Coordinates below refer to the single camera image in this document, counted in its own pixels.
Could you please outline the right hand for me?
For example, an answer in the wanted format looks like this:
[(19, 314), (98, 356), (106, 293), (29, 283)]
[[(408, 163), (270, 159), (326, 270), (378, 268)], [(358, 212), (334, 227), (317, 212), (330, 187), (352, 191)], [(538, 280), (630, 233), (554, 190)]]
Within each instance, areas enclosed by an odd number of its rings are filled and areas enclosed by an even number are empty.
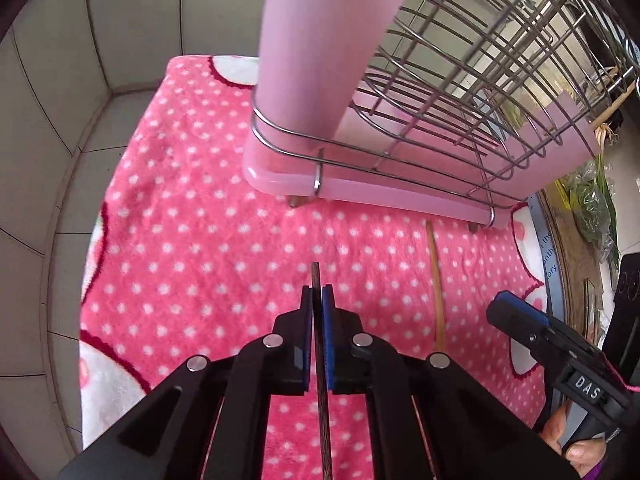
[(603, 438), (577, 441), (567, 448), (565, 452), (562, 451), (560, 437), (562, 437), (565, 432), (567, 411), (571, 406), (572, 401), (565, 401), (562, 406), (551, 415), (548, 422), (544, 424), (540, 437), (550, 448), (553, 448), (555, 452), (563, 456), (582, 478), (585, 478), (590, 474), (590, 471), (596, 468), (604, 459), (606, 443)]

